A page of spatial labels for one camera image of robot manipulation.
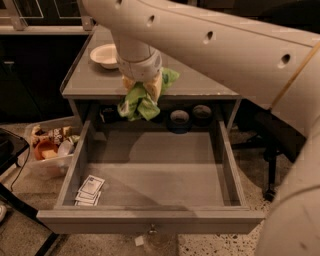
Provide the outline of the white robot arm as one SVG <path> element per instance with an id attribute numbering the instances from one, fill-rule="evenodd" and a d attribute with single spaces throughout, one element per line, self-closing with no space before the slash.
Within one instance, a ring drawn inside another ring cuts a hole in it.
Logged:
<path id="1" fill-rule="evenodd" d="M 146 43 L 221 83 L 306 138 L 280 186 L 257 256 L 320 256 L 320 37 L 168 0 L 82 0 L 117 37 Z"/>

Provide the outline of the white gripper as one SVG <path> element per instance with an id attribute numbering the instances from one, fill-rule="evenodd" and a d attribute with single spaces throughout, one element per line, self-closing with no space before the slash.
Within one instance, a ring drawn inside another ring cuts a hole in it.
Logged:
<path id="1" fill-rule="evenodd" d="M 118 68 L 123 74 L 122 83 L 130 91 L 136 81 L 144 82 L 143 86 L 154 102 L 157 102 L 162 89 L 162 57 L 158 50 L 146 60 L 127 61 L 120 55 L 116 57 Z"/>

